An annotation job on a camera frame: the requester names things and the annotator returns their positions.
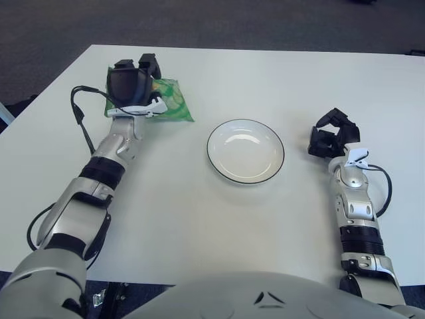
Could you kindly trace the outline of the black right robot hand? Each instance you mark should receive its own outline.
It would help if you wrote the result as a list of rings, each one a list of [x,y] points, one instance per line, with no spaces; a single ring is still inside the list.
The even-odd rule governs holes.
[[[320,130],[326,125],[338,128],[338,132]],[[345,145],[360,142],[360,131],[356,123],[348,119],[348,115],[334,108],[312,127],[307,152],[319,158],[336,158],[345,155]]]

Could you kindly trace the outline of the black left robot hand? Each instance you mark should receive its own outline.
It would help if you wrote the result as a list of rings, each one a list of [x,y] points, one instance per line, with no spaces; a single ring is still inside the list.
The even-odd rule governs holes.
[[[132,59],[122,59],[108,70],[107,93],[115,106],[148,106],[161,97],[153,89],[153,81],[159,79],[161,71],[155,54],[142,54],[138,66]]]

